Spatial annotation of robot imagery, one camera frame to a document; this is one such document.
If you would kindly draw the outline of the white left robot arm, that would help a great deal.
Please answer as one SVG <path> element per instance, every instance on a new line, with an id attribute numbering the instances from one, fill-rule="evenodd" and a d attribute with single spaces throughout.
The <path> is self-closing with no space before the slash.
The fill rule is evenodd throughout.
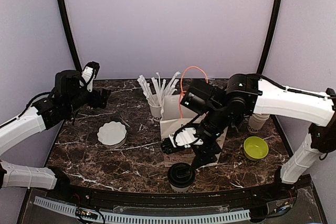
<path id="1" fill-rule="evenodd" d="M 57 73 L 50 92 L 34 96 L 21 114 L 1 125 L 1 153 L 62 121 L 74 121 L 78 111 L 86 105 L 104 109 L 111 92 L 93 88 L 98 71 L 99 64 L 90 62 L 83 71 Z M 44 188 L 53 190 L 61 200 L 69 201 L 74 197 L 74 189 L 68 182 L 68 177 L 56 167 L 38 168 L 1 161 L 2 188 Z"/>

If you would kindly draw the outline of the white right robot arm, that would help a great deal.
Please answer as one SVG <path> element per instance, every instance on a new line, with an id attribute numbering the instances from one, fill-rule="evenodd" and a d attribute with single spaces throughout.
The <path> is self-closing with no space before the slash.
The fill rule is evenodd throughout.
<path id="1" fill-rule="evenodd" d="M 298 178 L 322 155 L 335 151 L 335 92 L 312 92 L 282 86 L 260 74 L 235 74 L 225 89 L 202 80 L 193 80 L 180 104 L 205 115 L 196 137 L 205 145 L 240 116 L 280 115 L 310 122 L 301 146 L 280 169 L 278 180 L 268 188 L 273 200 L 288 191 Z"/>

